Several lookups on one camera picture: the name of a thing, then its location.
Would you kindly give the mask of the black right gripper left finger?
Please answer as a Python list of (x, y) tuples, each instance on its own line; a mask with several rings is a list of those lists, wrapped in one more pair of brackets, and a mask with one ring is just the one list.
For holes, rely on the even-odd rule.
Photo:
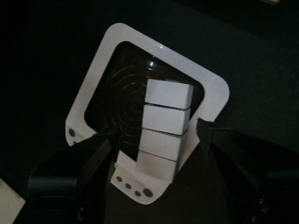
[(25, 224), (104, 224), (118, 127), (105, 127), (46, 159), (27, 179)]

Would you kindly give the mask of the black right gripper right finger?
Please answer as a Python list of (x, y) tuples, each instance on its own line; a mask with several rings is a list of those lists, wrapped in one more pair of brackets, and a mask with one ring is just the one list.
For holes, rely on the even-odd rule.
[(299, 224), (299, 153), (197, 120), (200, 147), (224, 185), (233, 224)]

